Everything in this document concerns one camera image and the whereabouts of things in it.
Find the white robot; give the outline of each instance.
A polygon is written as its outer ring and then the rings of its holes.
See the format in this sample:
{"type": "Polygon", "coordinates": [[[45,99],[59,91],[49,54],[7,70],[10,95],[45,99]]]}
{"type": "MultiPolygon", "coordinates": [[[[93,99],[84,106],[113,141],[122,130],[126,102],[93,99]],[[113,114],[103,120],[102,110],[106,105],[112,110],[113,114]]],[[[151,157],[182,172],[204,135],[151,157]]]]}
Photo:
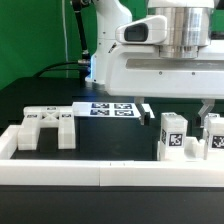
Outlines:
{"type": "Polygon", "coordinates": [[[89,86],[110,95],[202,99],[202,120],[223,99],[224,41],[210,38],[214,0],[150,0],[148,16],[132,23],[118,0],[92,2],[98,43],[89,86]]]}

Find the green wall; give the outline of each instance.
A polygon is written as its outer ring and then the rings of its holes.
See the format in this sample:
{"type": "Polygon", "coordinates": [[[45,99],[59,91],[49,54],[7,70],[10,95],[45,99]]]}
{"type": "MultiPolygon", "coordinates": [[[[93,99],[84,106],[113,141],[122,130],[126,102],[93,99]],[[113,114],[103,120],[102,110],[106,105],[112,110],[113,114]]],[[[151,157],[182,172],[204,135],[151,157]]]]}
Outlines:
{"type": "MultiPolygon", "coordinates": [[[[145,0],[121,0],[121,3],[132,11],[135,20],[146,15],[145,0]]],[[[61,11],[61,0],[0,1],[0,89],[19,77],[32,76],[47,65],[65,61],[61,11]]],[[[94,6],[82,13],[89,50],[93,53],[96,48],[94,6]]],[[[218,17],[222,17],[222,22],[216,19],[215,29],[223,26],[223,13],[218,17]]],[[[69,0],[66,0],[66,20],[69,60],[78,59],[80,42],[69,0]]]]}

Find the white plastic part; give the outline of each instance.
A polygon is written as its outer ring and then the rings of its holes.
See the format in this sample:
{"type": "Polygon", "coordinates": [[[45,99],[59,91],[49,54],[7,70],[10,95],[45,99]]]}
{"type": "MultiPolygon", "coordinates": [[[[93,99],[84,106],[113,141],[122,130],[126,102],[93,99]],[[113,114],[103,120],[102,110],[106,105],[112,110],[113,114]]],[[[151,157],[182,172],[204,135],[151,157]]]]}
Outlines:
{"type": "Polygon", "coordinates": [[[167,36],[167,18],[165,16],[147,16],[136,22],[123,25],[116,30],[116,39],[122,44],[157,44],[166,39],[167,36]],[[125,40],[125,30],[128,27],[138,24],[145,24],[148,27],[147,39],[144,42],[130,42],[125,40]]]}
{"type": "Polygon", "coordinates": [[[224,118],[209,119],[205,136],[205,159],[224,161],[224,118]]]}
{"type": "Polygon", "coordinates": [[[75,121],[73,113],[62,112],[58,126],[58,149],[76,148],[75,121]]]}
{"type": "Polygon", "coordinates": [[[205,154],[205,140],[196,137],[186,137],[184,154],[187,161],[203,160],[205,154]]]}
{"type": "Polygon", "coordinates": [[[75,149],[76,134],[72,107],[26,107],[18,134],[19,150],[36,150],[41,128],[58,128],[58,148],[75,149]]]}
{"type": "Polygon", "coordinates": [[[27,113],[18,133],[19,150],[36,150],[41,118],[41,113],[27,113]]]}
{"type": "Polygon", "coordinates": [[[150,0],[148,8],[214,8],[214,0],[150,0]]]}
{"type": "Polygon", "coordinates": [[[217,40],[200,48],[198,57],[187,60],[184,69],[171,69],[172,63],[159,58],[157,46],[119,45],[110,55],[106,91],[119,96],[223,99],[223,68],[213,70],[217,62],[224,61],[223,44],[224,41],[217,40]],[[129,60],[133,59],[137,62],[129,66],[129,60]],[[155,63],[163,62],[163,68],[147,66],[149,59],[155,63]],[[139,65],[138,60],[145,60],[145,64],[139,65]],[[207,65],[211,69],[201,67],[199,70],[198,66],[203,61],[209,61],[207,65]]]}
{"type": "Polygon", "coordinates": [[[99,186],[98,161],[0,160],[0,185],[99,186]]]}
{"type": "Polygon", "coordinates": [[[135,186],[134,161],[100,163],[100,186],[135,186]]]}
{"type": "Polygon", "coordinates": [[[224,187],[223,175],[223,162],[0,160],[1,185],[224,187]]]}
{"type": "Polygon", "coordinates": [[[93,0],[93,3],[97,14],[97,50],[91,58],[91,77],[86,78],[86,81],[104,85],[108,56],[112,47],[118,44],[115,30],[130,23],[132,15],[119,0],[93,0]]]}
{"type": "Polygon", "coordinates": [[[10,159],[17,149],[19,125],[10,125],[0,137],[0,160],[10,159]]]}
{"type": "Polygon", "coordinates": [[[160,160],[185,161],[187,120],[181,115],[164,113],[161,118],[160,160]]]}

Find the white block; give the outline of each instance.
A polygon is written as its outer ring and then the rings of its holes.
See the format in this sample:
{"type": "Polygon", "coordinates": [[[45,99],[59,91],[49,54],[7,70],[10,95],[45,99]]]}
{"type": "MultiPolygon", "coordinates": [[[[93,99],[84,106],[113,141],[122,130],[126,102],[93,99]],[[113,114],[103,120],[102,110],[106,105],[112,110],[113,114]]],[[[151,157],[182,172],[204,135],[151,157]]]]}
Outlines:
{"type": "Polygon", "coordinates": [[[17,149],[19,125],[10,125],[0,137],[0,159],[10,159],[17,149]]]}
{"type": "Polygon", "coordinates": [[[100,186],[134,186],[134,162],[100,162],[100,186]]]}
{"type": "Polygon", "coordinates": [[[58,148],[75,149],[76,134],[73,113],[61,113],[58,126],[58,148]]]}
{"type": "Polygon", "coordinates": [[[187,120],[175,113],[163,113],[161,117],[160,160],[185,160],[184,148],[187,120]]]}
{"type": "Polygon", "coordinates": [[[0,160],[0,185],[99,186],[97,161],[0,160]]]}
{"type": "Polygon", "coordinates": [[[185,156],[188,161],[197,161],[204,159],[205,140],[197,140],[196,137],[186,137],[185,139],[185,156]]]}
{"type": "Polygon", "coordinates": [[[41,113],[27,113],[18,133],[19,150],[37,149],[41,118],[41,113]]]}
{"type": "Polygon", "coordinates": [[[224,118],[208,120],[205,159],[224,161],[224,118]]]}

